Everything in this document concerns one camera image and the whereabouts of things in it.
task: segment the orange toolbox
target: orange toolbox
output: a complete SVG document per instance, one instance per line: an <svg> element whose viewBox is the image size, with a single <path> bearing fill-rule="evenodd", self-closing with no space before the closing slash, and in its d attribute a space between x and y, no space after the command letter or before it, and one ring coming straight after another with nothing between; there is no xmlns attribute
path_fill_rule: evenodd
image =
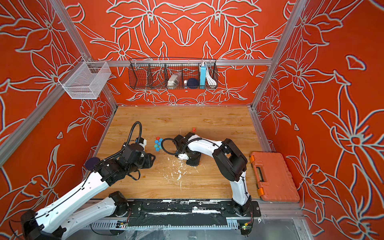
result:
<svg viewBox="0 0 384 240"><path fill-rule="evenodd" d="M298 202L299 193L292 175L278 152L252 152L250 162L255 171L258 194L264 201Z"/></svg>

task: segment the white cable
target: white cable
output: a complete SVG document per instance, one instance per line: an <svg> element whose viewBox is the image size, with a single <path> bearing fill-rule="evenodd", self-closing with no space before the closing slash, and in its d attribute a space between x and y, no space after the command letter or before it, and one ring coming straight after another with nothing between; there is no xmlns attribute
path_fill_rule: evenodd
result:
<svg viewBox="0 0 384 240"><path fill-rule="evenodd" d="M217 85L216 81L213 78L211 78L211 76L209 75L208 72L209 71L207 69L207 71L205 72L205 78L207 79L208 85L209 86L216 86Z"/></svg>

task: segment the wire basket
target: wire basket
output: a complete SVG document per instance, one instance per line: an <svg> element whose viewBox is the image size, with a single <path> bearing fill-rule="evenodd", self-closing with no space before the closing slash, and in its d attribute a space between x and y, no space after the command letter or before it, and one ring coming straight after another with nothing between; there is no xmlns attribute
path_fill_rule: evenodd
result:
<svg viewBox="0 0 384 240"><path fill-rule="evenodd" d="M85 62L79 64L73 75L60 84L72 99L97 99L111 75L108 63L101 68L89 68Z"/></svg>
<svg viewBox="0 0 384 240"><path fill-rule="evenodd" d="M166 59L142 63L144 58L131 58L128 70L129 86L133 89L215 89L217 87L218 75L215 59L171 57ZM206 79L204 85L193 87L185 85L184 81L190 78L195 78L200 83L199 64L203 62L206 63L207 71L216 84L209 85ZM181 73L180 83L178 86L168 86L168 80L174 73Z"/></svg>

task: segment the orange latch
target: orange latch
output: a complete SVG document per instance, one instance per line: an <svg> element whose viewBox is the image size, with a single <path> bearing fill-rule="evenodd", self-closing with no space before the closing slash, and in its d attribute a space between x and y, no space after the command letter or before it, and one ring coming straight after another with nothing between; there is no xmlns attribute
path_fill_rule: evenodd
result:
<svg viewBox="0 0 384 240"><path fill-rule="evenodd" d="M264 193L264 189L261 187L261 188L259 188L259 189L257 189L257 194L259 195L259 196L261 196L261 195L264 195L265 193Z"/></svg>
<svg viewBox="0 0 384 240"><path fill-rule="evenodd" d="M255 157L254 157L253 155L251 155L251 156L249 157L249 161L252 163L254 160L255 160Z"/></svg>

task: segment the black wire basket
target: black wire basket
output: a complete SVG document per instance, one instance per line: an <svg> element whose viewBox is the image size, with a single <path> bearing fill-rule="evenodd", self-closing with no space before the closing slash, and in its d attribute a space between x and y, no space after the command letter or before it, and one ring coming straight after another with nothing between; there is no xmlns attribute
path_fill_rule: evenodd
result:
<svg viewBox="0 0 384 240"><path fill-rule="evenodd" d="M215 89L218 84L215 59L201 58L131 58L129 59L129 86L133 89ZM200 83L199 64L205 62L210 77L216 84L187 86L185 81L191 78ZM168 80L175 73L181 73L177 86L168 86Z"/></svg>

